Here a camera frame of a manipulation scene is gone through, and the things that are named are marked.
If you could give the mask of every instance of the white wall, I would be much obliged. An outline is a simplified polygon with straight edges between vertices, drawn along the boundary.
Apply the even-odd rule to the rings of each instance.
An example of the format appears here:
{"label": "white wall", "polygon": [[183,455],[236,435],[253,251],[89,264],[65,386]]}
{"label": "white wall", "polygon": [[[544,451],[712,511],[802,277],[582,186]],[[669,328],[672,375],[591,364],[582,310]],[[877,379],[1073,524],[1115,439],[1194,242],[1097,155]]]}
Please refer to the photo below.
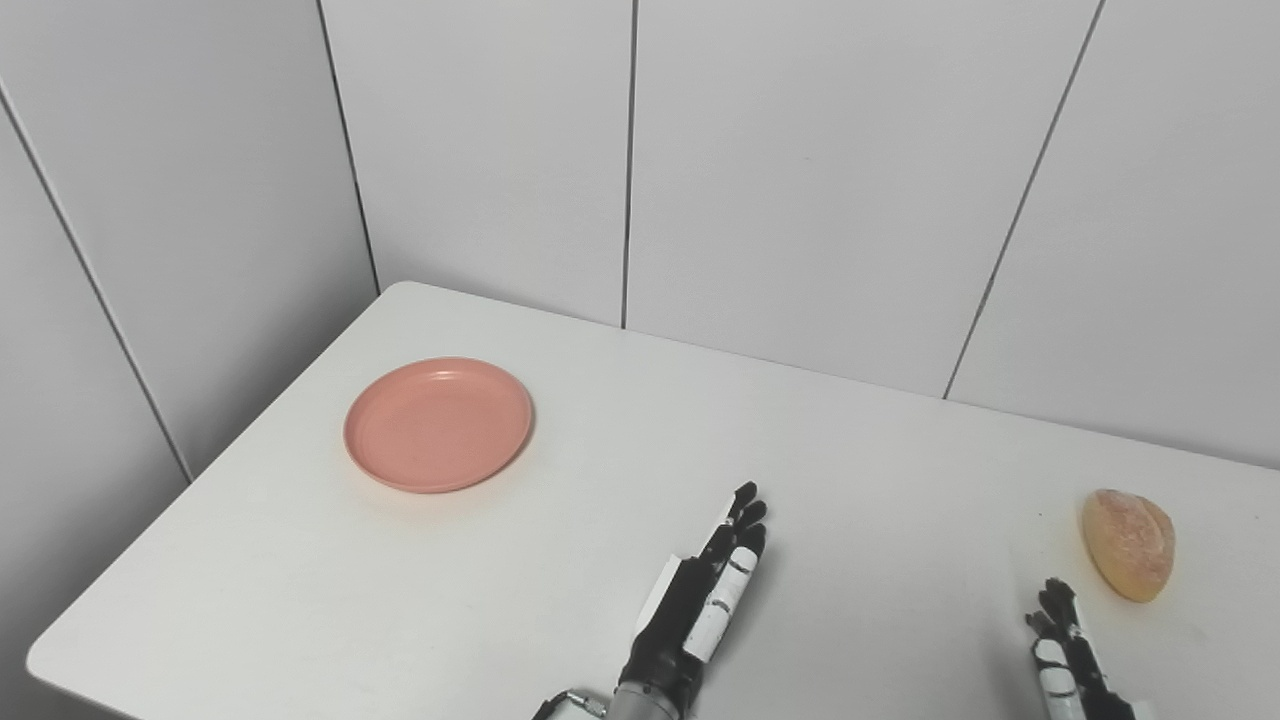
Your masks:
{"label": "white wall", "polygon": [[627,327],[941,396],[1096,0],[641,0]]}
{"label": "white wall", "polygon": [[324,0],[383,287],[617,324],[628,0]]}
{"label": "white wall", "polygon": [[186,487],[0,110],[0,716],[104,715],[27,648]]}
{"label": "white wall", "polygon": [[0,77],[198,473],[375,293],[314,0],[3,0]]}
{"label": "white wall", "polygon": [[952,398],[1280,466],[1277,27],[1107,3]]}

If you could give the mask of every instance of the table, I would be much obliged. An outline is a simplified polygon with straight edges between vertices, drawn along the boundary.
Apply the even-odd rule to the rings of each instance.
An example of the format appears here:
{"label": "table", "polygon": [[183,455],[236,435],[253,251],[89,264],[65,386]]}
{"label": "table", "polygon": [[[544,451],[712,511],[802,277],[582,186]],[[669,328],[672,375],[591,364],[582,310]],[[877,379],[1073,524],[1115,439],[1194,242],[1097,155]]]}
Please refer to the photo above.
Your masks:
{"label": "table", "polygon": [[[493,479],[415,496],[342,423],[383,373],[495,363],[535,428]],[[1043,717],[1021,616],[1082,603],[1161,720],[1274,716],[1280,474],[421,284],[389,288],[40,638],[31,671],[142,720],[522,720],[612,691],[669,552],[755,479],[771,544],[704,720]],[[1078,530],[1088,491],[1179,533],[1148,606]]]}

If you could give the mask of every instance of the plate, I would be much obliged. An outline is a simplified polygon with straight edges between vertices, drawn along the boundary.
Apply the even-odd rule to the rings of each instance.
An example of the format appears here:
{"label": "plate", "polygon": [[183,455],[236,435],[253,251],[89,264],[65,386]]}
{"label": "plate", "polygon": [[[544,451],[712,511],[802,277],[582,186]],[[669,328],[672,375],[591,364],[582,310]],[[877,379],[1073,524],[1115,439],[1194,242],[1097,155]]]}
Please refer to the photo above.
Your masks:
{"label": "plate", "polygon": [[433,357],[387,373],[347,413],[347,452],[366,474],[408,492],[449,492],[492,477],[532,423],[511,373],[470,357]]}

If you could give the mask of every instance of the bread roll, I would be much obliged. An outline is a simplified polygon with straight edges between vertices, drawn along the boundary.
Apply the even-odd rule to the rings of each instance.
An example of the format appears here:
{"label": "bread roll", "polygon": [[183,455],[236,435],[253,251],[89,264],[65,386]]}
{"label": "bread roll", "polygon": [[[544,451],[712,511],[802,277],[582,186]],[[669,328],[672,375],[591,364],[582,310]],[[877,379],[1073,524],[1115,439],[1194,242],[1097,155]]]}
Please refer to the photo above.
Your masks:
{"label": "bread roll", "polygon": [[1084,501],[1084,544],[1107,583],[1134,602],[1151,602],[1174,570],[1174,524],[1155,502],[1115,489]]}

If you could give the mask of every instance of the robotic hand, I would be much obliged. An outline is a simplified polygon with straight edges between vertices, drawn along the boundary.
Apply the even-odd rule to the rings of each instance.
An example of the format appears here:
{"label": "robotic hand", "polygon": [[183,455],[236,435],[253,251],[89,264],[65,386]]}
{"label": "robotic hand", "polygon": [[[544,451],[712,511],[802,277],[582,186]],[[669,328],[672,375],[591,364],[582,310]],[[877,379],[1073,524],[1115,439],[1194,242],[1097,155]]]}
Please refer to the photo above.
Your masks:
{"label": "robotic hand", "polygon": [[764,551],[764,502],[755,483],[740,487],[701,552],[671,557],[645,602],[631,656],[613,701],[566,691],[543,703],[534,720],[562,701],[608,720],[687,720],[710,661]]}
{"label": "robotic hand", "polygon": [[1044,582],[1038,610],[1027,616],[1036,630],[1032,656],[1039,671],[1051,720],[1153,720],[1147,703],[1125,702],[1110,688],[1098,665],[1075,591],[1057,578]]}

